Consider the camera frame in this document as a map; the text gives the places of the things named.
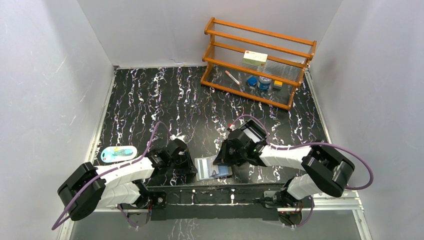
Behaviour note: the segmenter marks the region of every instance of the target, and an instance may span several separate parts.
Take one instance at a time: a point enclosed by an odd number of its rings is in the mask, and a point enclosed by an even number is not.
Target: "table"
[[[132,145],[142,153],[157,121],[168,125],[177,135],[189,137],[191,157],[218,153],[228,135],[227,127],[241,114],[260,119],[275,144],[297,145],[325,140],[325,131],[307,81],[304,79],[287,111],[212,87],[201,86],[205,67],[167,67],[118,69],[103,122],[94,165],[106,165],[100,153],[106,147]],[[213,78],[227,78],[215,69]],[[166,144],[167,133],[158,132],[152,147]],[[260,167],[244,164],[233,167],[233,175],[214,180],[196,181],[195,177],[167,174],[146,179],[148,187],[201,186],[228,184],[285,183],[302,174],[289,167]]]

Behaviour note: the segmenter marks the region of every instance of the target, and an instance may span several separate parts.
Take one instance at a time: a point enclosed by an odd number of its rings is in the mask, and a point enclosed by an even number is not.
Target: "small bottle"
[[[271,85],[271,79],[267,77],[259,77],[259,81],[257,82],[257,87],[262,91],[268,91]]]

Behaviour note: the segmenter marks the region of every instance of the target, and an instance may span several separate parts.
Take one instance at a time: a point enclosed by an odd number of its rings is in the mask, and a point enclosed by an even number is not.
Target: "white streaks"
[[[68,55],[65,56],[65,59],[63,60],[63,62],[60,64],[60,66],[57,68],[56,73],[59,71],[59,69],[61,69],[62,65],[64,64],[66,58],[68,57]]]
[[[74,120],[77,118],[77,115],[74,115],[73,116],[73,118],[72,118],[72,121],[70,122],[70,124],[69,124],[69,126],[71,126],[72,125],[72,123],[74,122]]]

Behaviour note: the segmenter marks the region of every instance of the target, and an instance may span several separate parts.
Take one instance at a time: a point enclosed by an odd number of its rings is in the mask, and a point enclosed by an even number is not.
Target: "marker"
[[[229,73],[228,71],[225,71],[225,73],[237,84],[237,85],[241,85],[241,83],[239,81],[237,81],[237,79],[235,79],[233,77],[233,75],[231,75],[231,73]]]

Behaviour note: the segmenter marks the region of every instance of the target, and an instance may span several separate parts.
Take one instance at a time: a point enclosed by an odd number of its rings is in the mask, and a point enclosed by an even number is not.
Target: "white panel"
[[[345,0],[311,62],[331,140],[374,171],[359,191],[372,239],[422,239],[424,2]],[[356,169],[349,185],[365,184]]]
[[[114,65],[204,65],[211,17],[307,40],[324,36],[342,0],[78,0]]]
[[[267,166],[283,166],[304,170],[302,158],[308,155],[310,151],[310,147],[293,150],[275,150],[270,146],[265,146],[259,157]]]
[[[0,0],[2,239],[56,239],[113,67],[76,0]]]
[[[308,174],[305,174],[303,176],[297,176],[293,178],[287,188],[287,192],[295,199],[301,200],[306,196],[319,194],[323,191],[321,191],[317,187],[317,185],[314,183],[314,181]]]
[[[126,165],[130,162],[132,162],[132,160],[120,162],[120,163],[116,163],[112,165],[107,165],[107,166],[97,166],[96,172],[97,174],[101,174],[110,169],[120,167],[122,165]],[[140,180],[140,179],[148,179],[153,174],[154,170],[155,168],[152,167],[152,162],[147,157],[144,157],[141,161],[137,163],[119,168],[118,170],[110,172],[102,176],[101,178],[106,180],[105,191],[109,191],[121,184],[130,183],[132,181]]]
[[[132,182],[107,189],[101,195],[97,208],[114,206],[116,204],[133,204],[140,196],[139,188]]]

